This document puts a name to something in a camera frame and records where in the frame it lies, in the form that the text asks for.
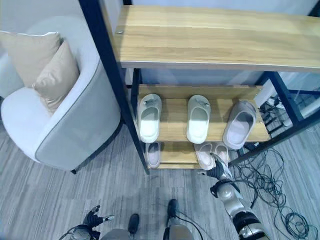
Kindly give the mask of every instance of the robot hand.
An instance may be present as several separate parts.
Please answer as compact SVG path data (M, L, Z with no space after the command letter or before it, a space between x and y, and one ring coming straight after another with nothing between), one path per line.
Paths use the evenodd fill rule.
M239 239L269 240L262 223L241 196L236 185L238 181L234 181L228 166L218 156L215 156L215 164L216 167L200 174L218 179L218 182L210 188L210 192L223 203Z
M102 224L103 222L111 221L115 218L114 215L109 216L98 216L96 213L99 211L100 205L93 207L85 216L83 220L83 224L89 226L90 228L94 228Z
M99 226L103 222L111 221L114 219L114 215L109 216L98 216L96 213L99 211L100 205L92 208L85 216L83 223L78 226L70 228L59 240L64 239L67 235L70 236L70 240L98 240L100 232L93 230L93 228Z

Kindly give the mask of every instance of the wooden tabletop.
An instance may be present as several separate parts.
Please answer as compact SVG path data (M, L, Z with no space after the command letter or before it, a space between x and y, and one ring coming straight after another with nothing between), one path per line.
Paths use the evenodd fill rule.
M320 73L318 17L123 6L114 43L124 68Z

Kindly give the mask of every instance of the wall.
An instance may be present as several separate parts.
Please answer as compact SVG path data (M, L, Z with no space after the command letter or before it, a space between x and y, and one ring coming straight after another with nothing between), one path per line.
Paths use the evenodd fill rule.
M104 0L112 29L115 30L122 0ZM30 26L53 16L77 16L83 18L78 0L1 0L0 29L24 33Z

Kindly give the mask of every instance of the white slipper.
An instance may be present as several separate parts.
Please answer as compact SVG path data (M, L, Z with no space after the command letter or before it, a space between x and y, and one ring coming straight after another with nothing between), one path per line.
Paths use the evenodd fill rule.
M160 152L161 145L159 142L147 143L145 145L146 162L148 166L152 169L159 167L160 164Z
M212 157L211 142L204 142L202 144L194 144L194 150L198 163L203 170L210 170L216 167L216 162Z
M211 107L208 99L194 95L188 101L186 137L194 144L202 144L208 134Z
M138 109L138 128L144 143L153 143L159 136L162 101L157 94L148 94L141 99Z
M248 101L237 102L230 113L222 140L231 149L240 149L245 144L256 124L257 111Z
M217 155L226 166L230 161L228 147L221 141L212 143L212 152Z

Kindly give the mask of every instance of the gray wood floor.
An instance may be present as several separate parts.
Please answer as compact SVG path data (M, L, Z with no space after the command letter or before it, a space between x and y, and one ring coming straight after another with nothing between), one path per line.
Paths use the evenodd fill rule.
M317 127L275 147L285 161L283 189L288 206L318 227L319 145ZM73 175L28 159L0 123L0 171L0 233L9 240L57 240L98 204L101 215L115 214L113 221L98 228L102 234L113 228L126 229L130 215L139 213L137 238L162 239L167 203L172 198L178 199L181 212L201 226L205 240L238 239L222 203L210 194L216 181L199 176L196 170L155 169L145 175L126 126ZM244 198L251 200L253 191L239 186ZM285 239L273 226L275 209L258 199L254 210L273 239Z

